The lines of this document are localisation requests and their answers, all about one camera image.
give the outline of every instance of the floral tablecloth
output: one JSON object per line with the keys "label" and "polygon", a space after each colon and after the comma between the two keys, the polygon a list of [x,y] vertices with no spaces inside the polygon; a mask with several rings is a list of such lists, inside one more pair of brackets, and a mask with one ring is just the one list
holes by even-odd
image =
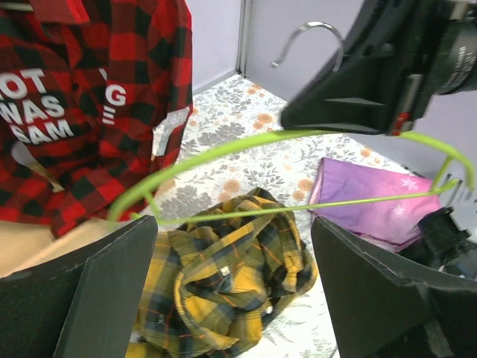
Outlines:
{"label": "floral tablecloth", "polygon": [[[180,160],[237,138],[279,129],[285,102],[236,75],[195,96]],[[306,204],[322,157],[406,172],[348,136],[330,134],[248,149],[181,174],[157,199],[166,218],[192,216],[219,201],[260,186],[286,206]],[[312,252],[311,217],[297,212],[297,226]],[[329,358],[336,347],[320,281],[264,332],[246,358]]]}

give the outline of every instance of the beige fabric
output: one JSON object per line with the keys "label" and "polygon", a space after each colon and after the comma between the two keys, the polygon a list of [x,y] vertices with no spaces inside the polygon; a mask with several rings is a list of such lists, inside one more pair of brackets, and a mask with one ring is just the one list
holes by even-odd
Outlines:
{"label": "beige fabric", "polygon": [[[34,171],[51,179],[38,163],[30,165]],[[63,190],[51,180],[56,190]],[[175,187],[175,181],[164,183],[156,197]],[[48,226],[0,222],[0,277],[53,260],[71,251],[98,241],[114,230],[115,225],[101,219],[91,219],[65,236],[54,240]]]}

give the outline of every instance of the yellow plaid shirt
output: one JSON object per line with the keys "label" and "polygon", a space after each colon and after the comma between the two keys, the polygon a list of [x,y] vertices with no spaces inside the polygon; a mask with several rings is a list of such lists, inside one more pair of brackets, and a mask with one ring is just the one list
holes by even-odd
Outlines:
{"label": "yellow plaid shirt", "polygon": [[[255,189],[201,214],[281,207]],[[184,224],[160,233],[127,358],[236,357],[318,277],[293,213]]]}

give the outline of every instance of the white wall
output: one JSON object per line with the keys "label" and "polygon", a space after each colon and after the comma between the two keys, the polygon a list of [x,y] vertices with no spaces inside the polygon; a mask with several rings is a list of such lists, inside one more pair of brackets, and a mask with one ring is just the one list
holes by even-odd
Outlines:
{"label": "white wall", "polygon": [[195,92],[236,68],[241,0],[186,0],[192,13]]}

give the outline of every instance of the pink cloth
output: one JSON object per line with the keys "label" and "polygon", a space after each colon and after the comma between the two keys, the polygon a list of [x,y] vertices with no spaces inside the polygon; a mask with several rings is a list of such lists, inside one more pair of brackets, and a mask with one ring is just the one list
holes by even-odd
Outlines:
{"label": "pink cloth", "polygon": [[[324,158],[310,204],[379,198],[429,191],[432,181],[413,175]],[[436,195],[315,209],[334,223],[386,250],[398,252],[420,236],[417,223],[441,208]]]}

